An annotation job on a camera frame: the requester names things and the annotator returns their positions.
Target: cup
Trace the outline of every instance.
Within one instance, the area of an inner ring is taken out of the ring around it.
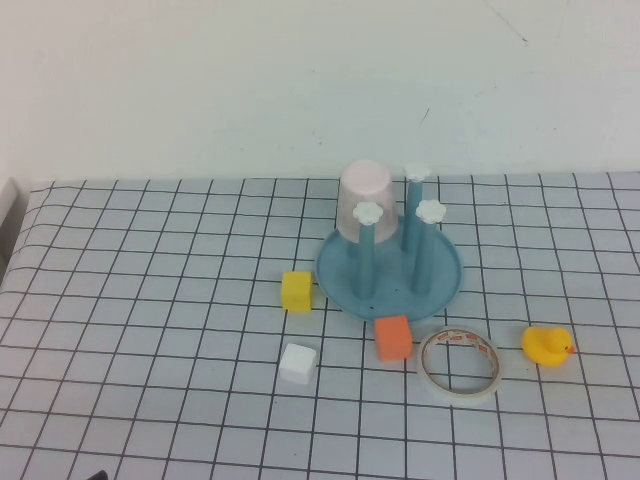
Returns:
[[[340,234],[353,243],[358,242],[360,235],[360,222],[353,216],[353,210],[360,202],[373,202],[382,207],[382,216],[375,225],[375,243],[391,237],[398,228],[398,212],[391,172],[385,165],[358,160],[340,176],[336,224]]]

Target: adhesive tape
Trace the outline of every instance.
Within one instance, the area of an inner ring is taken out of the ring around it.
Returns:
[[[470,345],[487,357],[491,365],[491,382],[486,388],[475,391],[449,390],[436,383],[429,373],[427,352],[429,348],[446,342]],[[495,393],[502,378],[498,349],[482,335],[462,328],[445,327],[433,335],[427,335],[420,343],[417,360],[418,378],[424,389],[434,399],[454,407],[473,407],[483,403]]]

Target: orange sponge block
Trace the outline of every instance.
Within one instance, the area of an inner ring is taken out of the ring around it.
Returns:
[[[402,360],[411,355],[413,337],[406,316],[376,318],[373,329],[381,362]]]

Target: white flower cap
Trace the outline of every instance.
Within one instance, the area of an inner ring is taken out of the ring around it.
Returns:
[[[424,223],[440,223],[447,213],[447,207],[437,200],[422,200],[416,208],[416,215]]]
[[[382,207],[375,202],[360,202],[353,209],[353,216],[362,225],[373,225],[380,220]]]
[[[429,168],[429,165],[424,162],[414,162],[405,165],[404,175],[407,177],[407,180],[412,182],[422,182],[431,175],[431,169]]]

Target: blue circular base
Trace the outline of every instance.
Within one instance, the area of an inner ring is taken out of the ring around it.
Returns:
[[[438,231],[434,245],[433,284],[426,295],[411,291],[415,254],[401,248],[402,223],[396,233],[375,246],[376,283],[371,298],[362,300],[355,293],[358,271],[358,245],[334,230],[322,245],[316,259],[316,280],[327,297],[345,313],[372,321],[393,315],[406,315],[410,322],[431,317],[454,299],[462,284],[462,261],[455,245]]]

